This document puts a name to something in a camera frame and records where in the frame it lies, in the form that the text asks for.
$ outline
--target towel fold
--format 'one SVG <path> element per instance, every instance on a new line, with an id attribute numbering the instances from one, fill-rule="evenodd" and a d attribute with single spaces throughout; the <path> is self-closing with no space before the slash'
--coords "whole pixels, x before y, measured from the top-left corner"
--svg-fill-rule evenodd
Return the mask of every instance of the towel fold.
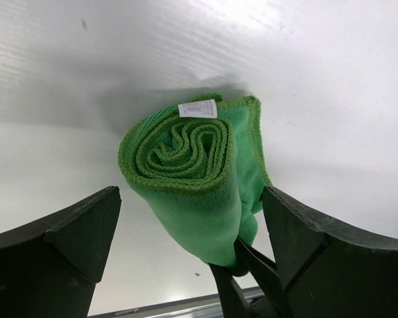
<path id="1" fill-rule="evenodd" d="M 128 184 L 151 206 L 169 235 L 204 262 L 245 272 L 233 243 L 252 244 L 259 196 L 271 185 L 265 171 L 254 96 L 222 101 L 207 93 L 187 102 L 214 99 L 217 119 L 181 118 L 170 106 L 134 126 L 119 148 Z"/>

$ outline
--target care tag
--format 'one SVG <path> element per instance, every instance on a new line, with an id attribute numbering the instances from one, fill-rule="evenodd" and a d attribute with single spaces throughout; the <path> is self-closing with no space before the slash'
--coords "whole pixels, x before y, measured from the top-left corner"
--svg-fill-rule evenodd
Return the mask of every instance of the care tag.
<path id="1" fill-rule="evenodd" d="M 217 103 L 213 99 L 178 105 L 180 117 L 217 118 Z"/>

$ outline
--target white surface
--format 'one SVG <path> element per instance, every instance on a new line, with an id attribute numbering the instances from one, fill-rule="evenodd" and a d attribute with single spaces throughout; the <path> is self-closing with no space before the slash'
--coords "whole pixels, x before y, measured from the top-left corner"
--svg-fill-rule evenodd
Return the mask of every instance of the white surface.
<path id="1" fill-rule="evenodd" d="M 216 292 L 116 160 L 134 123 L 207 87 L 262 100 L 276 186 L 398 237 L 398 0 L 0 0 L 0 232 L 121 186 L 91 313 Z"/>

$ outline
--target green microfiber cloth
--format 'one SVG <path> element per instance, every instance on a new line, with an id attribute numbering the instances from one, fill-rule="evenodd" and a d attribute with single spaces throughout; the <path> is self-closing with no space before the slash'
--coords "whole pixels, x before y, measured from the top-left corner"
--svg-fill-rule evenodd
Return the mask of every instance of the green microfiber cloth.
<path id="1" fill-rule="evenodd" d="M 180 117 L 170 106 L 134 126 L 123 139 L 119 167 L 128 184 L 151 206 L 170 236 L 204 262 L 243 275 L 233 243 L 252 244 L 254 213 L 265 171 L 254 96 L 223 101 L 207 93 L 187 102 L 214 99 L 218 118 Z"/>

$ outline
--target green towel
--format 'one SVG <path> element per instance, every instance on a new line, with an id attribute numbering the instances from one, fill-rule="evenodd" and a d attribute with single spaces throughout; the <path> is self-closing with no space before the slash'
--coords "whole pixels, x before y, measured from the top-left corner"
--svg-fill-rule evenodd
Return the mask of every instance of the green towel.
<path id="1" fill-rule="evenodd" d="M 245 272 L 233 243 L 252 244 L 254 213 L 265 171 L 254 96 L 222 101 L 207 93 L 187 102 L 215 99 L 217 119 L 182 118 L 170 106 L 134 126 L 119 147 L 119 167 L 128 184 L 151 206 L 170 236 L 204 262 Z"/>

